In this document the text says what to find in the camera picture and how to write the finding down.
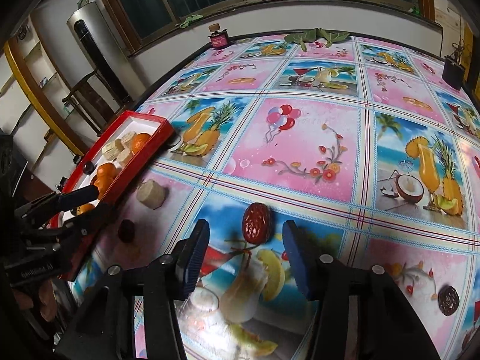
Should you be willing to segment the person's left hand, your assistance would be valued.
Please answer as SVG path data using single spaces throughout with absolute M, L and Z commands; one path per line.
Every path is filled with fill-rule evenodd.
M 38 295 L 32 299 L 29 295 L 12 290 L 19 308 L 22 311 L 30 310 L 35 307 L 35 302 L 39 301 L 40 314 L 44 320 L 51 322 L 57 314 L 58 306 L 55 300 L 55 293 L 51 280 L 45 281 L 38 289 Z

